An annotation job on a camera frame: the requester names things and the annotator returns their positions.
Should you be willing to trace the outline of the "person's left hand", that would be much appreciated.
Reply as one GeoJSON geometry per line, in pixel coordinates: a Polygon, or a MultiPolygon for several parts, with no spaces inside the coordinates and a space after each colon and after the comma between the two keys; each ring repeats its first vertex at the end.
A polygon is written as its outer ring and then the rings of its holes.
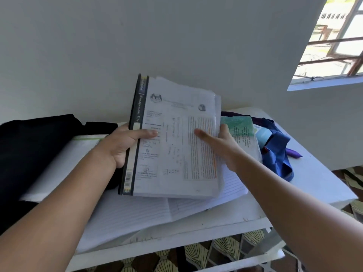
{"type": "Polygon", "coordinates": [[[128,123],[125,123],[99,142],[95,149],[111,157],[116,163],[116,168],[119,169],[125,164],[126,151],[136,145],[138,141],[139,139],[133,139],[133,130],[130,130],[128,123]]]}

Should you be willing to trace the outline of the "person's right hand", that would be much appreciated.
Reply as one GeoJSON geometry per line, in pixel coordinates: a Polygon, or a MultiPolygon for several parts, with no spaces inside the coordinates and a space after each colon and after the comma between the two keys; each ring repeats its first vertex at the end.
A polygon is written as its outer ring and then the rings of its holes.
{"type": "Polygon", "coordinates": [[[229,170],[237,173],[239,163],[242,160],[241,158],[245,156],[244,151],[238,146],[234,138],[231,136],[226,124],[220,125],[218,138],[221,143],[220,149],[213,150],[213,152],[222,158],[229,170]]]}

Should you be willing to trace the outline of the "black file with documents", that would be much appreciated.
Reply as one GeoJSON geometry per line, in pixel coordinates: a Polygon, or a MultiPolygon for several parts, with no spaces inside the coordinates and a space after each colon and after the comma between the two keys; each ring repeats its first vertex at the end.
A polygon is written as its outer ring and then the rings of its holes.
{"type": "Polygon", "coordinates": [[[138,75],[130,130],[155,130],[126,151],[118,194],[123,196],[209,199],[224,188],[221,161],[195,136],[201,129],[217,137],[221,97],[162,77],[138,75]]]}

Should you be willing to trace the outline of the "person's left forearm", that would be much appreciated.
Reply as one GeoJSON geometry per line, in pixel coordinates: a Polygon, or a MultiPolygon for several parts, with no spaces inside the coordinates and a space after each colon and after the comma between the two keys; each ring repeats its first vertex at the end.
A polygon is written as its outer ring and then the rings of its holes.
{"type": "Polygon", "coordinates": [[[91,150],[41,203],[0,235],[0,272],[65,272],[116,169],[91,150]]]}

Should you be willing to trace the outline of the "person's right forearm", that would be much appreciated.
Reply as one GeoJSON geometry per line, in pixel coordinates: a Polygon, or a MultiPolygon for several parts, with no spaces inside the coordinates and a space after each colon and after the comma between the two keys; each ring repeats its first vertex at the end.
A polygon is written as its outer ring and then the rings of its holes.
{"type": "Polygon", "coordinates": [[[363,272],[363,224],[286,182],[247,155],[234,169],[309,272],[363,272]]]}

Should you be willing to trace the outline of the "green paperback book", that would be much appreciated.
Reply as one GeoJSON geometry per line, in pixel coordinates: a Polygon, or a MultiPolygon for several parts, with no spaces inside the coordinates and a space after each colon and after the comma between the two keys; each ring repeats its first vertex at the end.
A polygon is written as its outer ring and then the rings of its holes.
{"type": "Polygon", "coordinates": [[[262,155],[254,132],[254,125],[250,116],[222,116],[221,123],[226,124],[229,133],[240,148],[262,163],[262,155]]]}

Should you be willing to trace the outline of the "light blue card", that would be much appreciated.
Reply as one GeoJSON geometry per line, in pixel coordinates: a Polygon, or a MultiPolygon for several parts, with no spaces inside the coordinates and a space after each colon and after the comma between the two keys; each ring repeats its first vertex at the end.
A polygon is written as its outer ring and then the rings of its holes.
{"type": "Polygon", "coordinates": [[[265,147],[266,143],[269,141],[270,136],[272,135],[272,131],[270,129],[254,125],[255,136],[259,145],[259,148],[262,149],[265,147]]]}

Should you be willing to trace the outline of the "blue fabric bag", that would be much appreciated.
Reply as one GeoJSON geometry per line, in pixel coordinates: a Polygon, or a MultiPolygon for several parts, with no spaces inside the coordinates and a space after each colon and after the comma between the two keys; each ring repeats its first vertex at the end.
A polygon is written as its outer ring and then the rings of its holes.
{"type": "Polygon", "coordinates": [[[263,165],[287,182],[291,182],[294,178],[294,171],[290,164],[289,157],[299,159],[302,158],[302,155],[297,151],[287,148],[290,137],[281,132],[273,120],[264,117],[259,118],[251,116],[251,118],[254,125],[272,131],[269,141],[266,143],[265,147],[260,149],[263,165]]]}

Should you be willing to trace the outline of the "lined white paper sheet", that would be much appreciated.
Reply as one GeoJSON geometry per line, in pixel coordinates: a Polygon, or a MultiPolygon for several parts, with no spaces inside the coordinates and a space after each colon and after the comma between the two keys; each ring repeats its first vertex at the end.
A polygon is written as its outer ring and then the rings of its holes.
{"type": "Polygon", "coordinates": [[[85,252],[120,236],[186,218],[248,193],[236,173],[226,165],[222,166],[222,170],[225,185],[218,198],[193,200],[120,196],[115,189],[104,192],[88,220],[76,252],[85,252]]]}

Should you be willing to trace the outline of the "white paper with green edge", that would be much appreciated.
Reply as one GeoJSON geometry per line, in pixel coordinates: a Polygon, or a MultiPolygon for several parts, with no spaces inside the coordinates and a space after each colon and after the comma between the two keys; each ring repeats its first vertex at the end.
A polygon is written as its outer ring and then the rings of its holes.
{"type": "Polygon", "coordinates": [[[101,134],[73,137],[34,184],[20,197],[20,200],[41,202],[68,176],[79,161],[106,136],[106,134],[101,134]]]}

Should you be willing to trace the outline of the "black cloth bag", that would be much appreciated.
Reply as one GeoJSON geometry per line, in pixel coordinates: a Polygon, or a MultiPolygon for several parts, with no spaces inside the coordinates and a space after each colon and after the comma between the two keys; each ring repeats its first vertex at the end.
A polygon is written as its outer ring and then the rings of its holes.
{"type": "Polygon", "coordinates": [[[117,123],[83,125],[73,114],[1,124],[0,235],[37,205],[20,201],[20,197],[73,137],[108,135],[116,128],[117,123]]]}

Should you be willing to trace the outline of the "window with metal bars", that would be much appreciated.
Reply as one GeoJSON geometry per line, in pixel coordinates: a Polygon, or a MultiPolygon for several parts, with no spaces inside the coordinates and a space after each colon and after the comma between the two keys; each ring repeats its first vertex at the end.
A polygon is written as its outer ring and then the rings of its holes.
{"type": "Polygon", "coordinates": [[[287,91],[363,84],[363,0],[327,0],[287,91]]]}

